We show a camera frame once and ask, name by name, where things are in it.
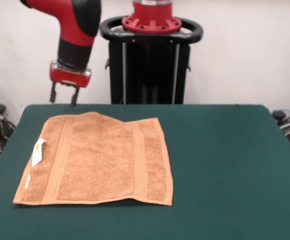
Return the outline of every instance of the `towel label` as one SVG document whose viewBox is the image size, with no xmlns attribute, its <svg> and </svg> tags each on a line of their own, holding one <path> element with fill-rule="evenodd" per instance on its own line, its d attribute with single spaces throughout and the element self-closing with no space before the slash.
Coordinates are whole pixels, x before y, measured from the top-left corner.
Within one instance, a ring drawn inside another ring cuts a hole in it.
<svg viewBox="0 0 290 240">
<path fill-rule="evenodd" d="M 43 144 L 45 142 L 46 141 L 42 138 L 38 139 L 38 141 L 36 142 L 31 159 L 32 168 L 42 161 Z"/>
</svg>

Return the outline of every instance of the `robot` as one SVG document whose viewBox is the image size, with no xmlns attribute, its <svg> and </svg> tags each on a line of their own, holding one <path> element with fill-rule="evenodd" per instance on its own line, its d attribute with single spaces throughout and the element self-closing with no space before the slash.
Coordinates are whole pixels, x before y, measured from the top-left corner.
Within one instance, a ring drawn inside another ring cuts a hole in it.
<svg viewBox="0 0 290 240">
<path fill-rule="evenodd" d="M 80 88 L 87 87 L 87 67 L 101 17 L 101 0 L 20 0 L 56 17 L 60 23 L 57 60 L 50 63 L 50 102 L 56 84 L 72 86 L 75 106 Z M 184 33 L 181 28 L 191 32 Z M 100 25 L 109 40 L 112 104 L 182 104 L 189 44 L 201 40 L 198 23 L 172 15 L 172 0 L 133 0 L 133 13 Z"/>
</svg>

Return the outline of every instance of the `table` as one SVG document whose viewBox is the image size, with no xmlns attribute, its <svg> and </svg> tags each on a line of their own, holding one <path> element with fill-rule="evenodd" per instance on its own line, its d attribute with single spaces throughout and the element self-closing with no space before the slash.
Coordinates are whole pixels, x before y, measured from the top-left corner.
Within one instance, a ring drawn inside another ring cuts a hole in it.
<svg viewBox="0 0 290 240">
<path fill-rule="evenodd" d="M 12 204 L 43 123 L 96 111 L 158 117 L 174 178 L 173 206 Z M 0 157 L 0 240 L 290 240 L 290 143 L 258 105 L 32 105 Z"/>
</svg>

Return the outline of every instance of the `towel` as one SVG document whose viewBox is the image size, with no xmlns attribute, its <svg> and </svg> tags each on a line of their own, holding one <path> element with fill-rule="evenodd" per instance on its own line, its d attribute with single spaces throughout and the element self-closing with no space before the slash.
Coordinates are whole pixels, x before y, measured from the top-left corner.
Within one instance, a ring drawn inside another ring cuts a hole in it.
<svg viewBox="0 0 290 240">
<path fill-rule="evenodd" d="M 173 179 L 157 118 L 134 122 L 89 112 L 44 124 L 42 161 L 25 167 L 13 203 L 172 205 Z"/>
</svg>

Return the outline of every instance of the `black handle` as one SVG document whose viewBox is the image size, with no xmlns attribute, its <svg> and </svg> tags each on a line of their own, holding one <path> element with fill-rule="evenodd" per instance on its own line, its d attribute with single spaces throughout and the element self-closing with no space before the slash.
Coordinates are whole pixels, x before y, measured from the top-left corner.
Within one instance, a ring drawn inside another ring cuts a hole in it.
<svg viewBox="0 0 290 240">
<path fill-rule="evenodd" d="M 203 37 L 203 28 L 198 23 L 184 18 L 179 18 L 183 23 L 182 27 L 191 30 L 191 33 L 179 31 L 164 34 L 148 34 L 113 29 L 122 25 L 123 17 L 125 16 L 117 16 L 105 20 L 100 25 L 100 34 L 109 41 L 124 43 L 173 42 L 175 44 L 193 44 L 199 42 Z"/>
</svg>

